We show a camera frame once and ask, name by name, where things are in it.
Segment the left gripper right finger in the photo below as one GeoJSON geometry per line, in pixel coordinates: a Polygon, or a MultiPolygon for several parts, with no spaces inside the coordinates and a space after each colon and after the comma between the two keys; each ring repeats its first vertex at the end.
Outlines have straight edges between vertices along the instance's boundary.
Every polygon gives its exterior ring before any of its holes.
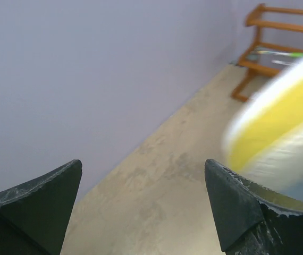
{"type": "Polygon", "coordinates": [[[205,162],[206,189],[222,252],[303,254],[303,201],[267,189],[219,162],[205,162]]]}

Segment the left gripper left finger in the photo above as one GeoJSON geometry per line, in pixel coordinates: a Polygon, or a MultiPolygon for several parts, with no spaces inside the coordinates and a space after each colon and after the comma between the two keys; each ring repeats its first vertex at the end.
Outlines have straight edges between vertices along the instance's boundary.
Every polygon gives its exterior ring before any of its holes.
{"type": "Polygon", "coordinates": [[[82,177],[82,162],[0,192],[0,254],[60,254],[82,177]]]}

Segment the white quilted pillow yellow stripe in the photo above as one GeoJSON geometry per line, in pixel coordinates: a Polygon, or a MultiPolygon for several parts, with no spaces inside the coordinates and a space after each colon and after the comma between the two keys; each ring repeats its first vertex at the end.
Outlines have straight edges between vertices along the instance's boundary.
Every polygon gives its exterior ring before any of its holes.
{"type": "Polygon", "coordinates": [[[269,80],[235,114],[222,150],[229,169],[303,201],[303,58],[269,80]]]}

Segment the green capped marker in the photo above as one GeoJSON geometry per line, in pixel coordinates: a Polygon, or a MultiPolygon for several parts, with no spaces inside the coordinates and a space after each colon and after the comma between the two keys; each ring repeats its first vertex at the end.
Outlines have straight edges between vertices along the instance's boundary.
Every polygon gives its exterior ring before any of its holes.
{"type": "Polygon", "coordinates": [[[291,57],[291,58],[301,58],[303,57],[303,53],[300,52],[276,52],[276,51],[270,51],[270,50],[257,50],[257,54],[262,54],[262,55],[279,55],[279,56],[286,56],[286,57],[291,57]]]}

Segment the orange wooden tiered rack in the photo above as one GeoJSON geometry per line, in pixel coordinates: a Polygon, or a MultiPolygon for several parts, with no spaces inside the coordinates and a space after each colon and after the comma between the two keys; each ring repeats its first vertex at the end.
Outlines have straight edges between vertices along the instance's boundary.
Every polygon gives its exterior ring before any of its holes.
{"type": "Polygon", "coordinates": [[[263,3],[258,4],[247,15],[245,26],[254,27],[255,33],[252,43],[237,61],[237,65],[245,67],[247,71],[242,81],[233,89],[231,93],[231,97],[235,100],[246,102],[249,99],[249,97],[244,96],[241,93],[256,76],[263,75],[271,78],[280,73],[279,69],[259,64],[258,61],[262,55],[285,56],[293,59],[303,57],[303,49],[262,41],[263,29],[265,28],[303,33],[303,25],[264,20],[263,14],[268,12],[303,15],[303,9],[300,8],[272,7],[266,6],[266,4],[263,3]]]}

